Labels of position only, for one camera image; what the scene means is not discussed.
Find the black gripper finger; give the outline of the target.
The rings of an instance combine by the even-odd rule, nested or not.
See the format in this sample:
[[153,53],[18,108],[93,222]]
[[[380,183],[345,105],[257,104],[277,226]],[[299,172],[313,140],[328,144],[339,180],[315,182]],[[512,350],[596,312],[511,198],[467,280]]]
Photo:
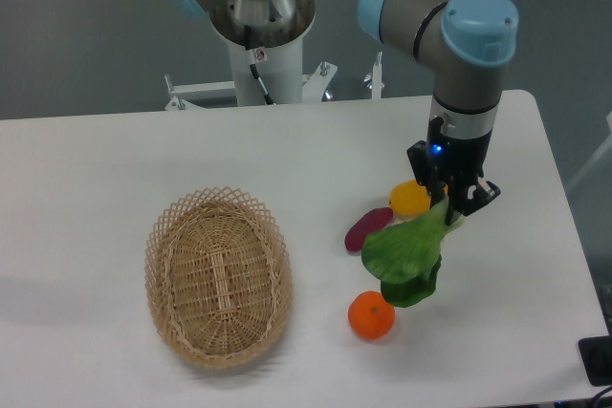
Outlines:
[[463,198],[462,185],[460,183],[450,183],[448,185],[448,208],[445,216],[446,226],[453,226],[464,218]]
[[430,208],[437,205],[446,197],[446,186],[446,183],[440,177],[439,167],[433,166],[427,180],[427,192],[430,196]]

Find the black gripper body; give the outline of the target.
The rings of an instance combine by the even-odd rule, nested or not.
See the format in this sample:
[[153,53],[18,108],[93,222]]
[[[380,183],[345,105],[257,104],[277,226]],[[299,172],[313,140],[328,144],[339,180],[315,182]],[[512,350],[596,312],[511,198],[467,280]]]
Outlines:
[[448,185],[460,183],[464,191],[463,211],[470,215],[496,199],[501,190],[484,179],[483,164],[491,134],[479,138],[459,140],[443,132],[448,127],[445,119],[436,116],[427,127],[425,140],[410,146],[406,153],[414,178],[427,189],[427,180],[433,166],[438,166],[440,177]]

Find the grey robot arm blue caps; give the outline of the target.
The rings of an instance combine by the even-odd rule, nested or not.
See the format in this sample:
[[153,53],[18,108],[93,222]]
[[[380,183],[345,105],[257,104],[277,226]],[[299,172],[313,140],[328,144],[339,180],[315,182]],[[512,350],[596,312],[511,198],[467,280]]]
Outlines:
[[[207,15],[226,41],[241,105],[306,98],[302,40],[314,0],[174,0],[191,17]],[[503,80],[516,47],[511,0],[359,0],[361,29],[434,74],[424,140],[407,155],[418,184],[448,205],[455,223],[500,193],[484,177]]]

